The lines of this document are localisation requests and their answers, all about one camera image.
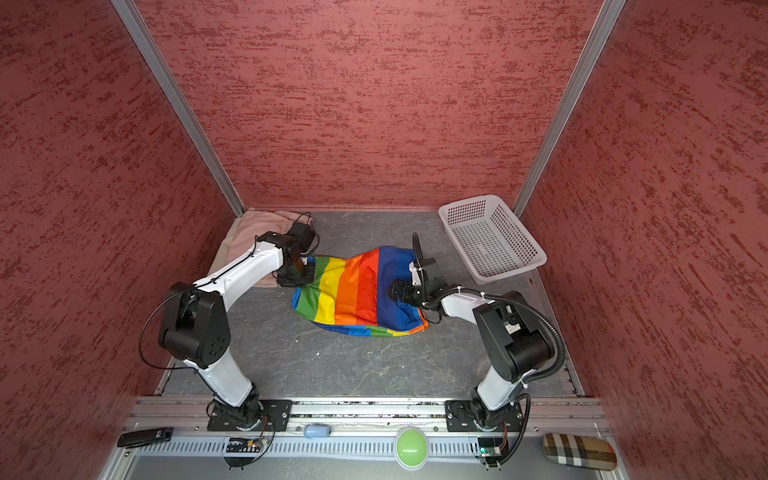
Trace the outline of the colourful shorts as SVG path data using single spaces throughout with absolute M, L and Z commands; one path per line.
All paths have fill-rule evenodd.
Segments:
M 388 289 L 412 281 L 410 249 L 380 247 L 350 259 L 317 256 L 311 284 L 293 295 L 293 310 L 316 326 L 355 337 L 401 337 L 429 328 L 415 306 L 394 301 Z

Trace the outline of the pink shorts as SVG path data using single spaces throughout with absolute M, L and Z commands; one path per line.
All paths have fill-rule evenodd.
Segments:
M 309 223 L 312 226 L 312 218 L 309 212 L 296 213 L 291 211 L 260 211 L 253 209 L 246 211 L 242 217 L 235 219 L 227 233 L 231 238 L 231 245 L 226 259 L 227 264 L 213 275 L 208 276 L 214 277 L 217 273 L 223 272 L 227 267 L 232 266 L 236 260 L 239 260 L 246 253 L 252 252 L 255 242 L 259 237 L 268 232 L 287 235 L 291 225 L 298 221 Z M 266 277 L 260 279 L 255 284 L 255 287 L 259 288 L 278 286 L 276 273 L 268 273 Z

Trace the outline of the beige shorts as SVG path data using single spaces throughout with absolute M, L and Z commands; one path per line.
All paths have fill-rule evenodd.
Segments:
M 226 259 L 228 256 L 230 245 L 231 245 L 231 238 L 229 235 L 227 235 L 225 239 L 221 242 L 216 252 L 216 255 L 208 271 L 209 276 L 213 275 L 216 271 L 220 270 L 227 264 Z

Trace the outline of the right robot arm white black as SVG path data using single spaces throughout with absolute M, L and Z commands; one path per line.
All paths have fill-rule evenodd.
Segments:
M 481 430 L 499 425 L 529 384 L 557 373 L 566 348 L 556 326 L 518 292 L 505 295 L 449 285 L 416 267 L 410 280 L 396 280 L 387 291 L 396 302 L 442 316 L 468 321 L 478 328 L 490 362 L 474 388 L 469 411 Z

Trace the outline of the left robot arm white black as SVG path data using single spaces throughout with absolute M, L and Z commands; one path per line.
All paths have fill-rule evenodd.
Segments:
M 228 311 L 264 278 L 276 276 L 280 286 L 288 287 L 312 283 L 315 267 L 309 255 L 316 237 L 304 223 L 284 234 L 262 234 L 245 253 L 209 276 L 173 285 L 161 306 L 159 346 L 197 372 L 213 393 L 212 412 L 238 430 L 260 427 L 268 416 L 257 387 L 231 353 Z

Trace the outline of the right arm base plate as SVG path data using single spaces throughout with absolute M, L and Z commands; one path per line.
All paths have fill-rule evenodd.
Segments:
M 522 426 L 519 406 L 488 410 L 480 400 L 447 400 L 444 407 L 449 432 L 519 432 Z

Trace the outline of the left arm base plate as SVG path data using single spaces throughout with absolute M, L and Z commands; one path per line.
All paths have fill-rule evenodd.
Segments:
M 251 400 L 233 407 L 213 399 L 207 407 L 207 430 L 211 432 L 260 432 L 287 428 L 293 402 L 291 400 Z

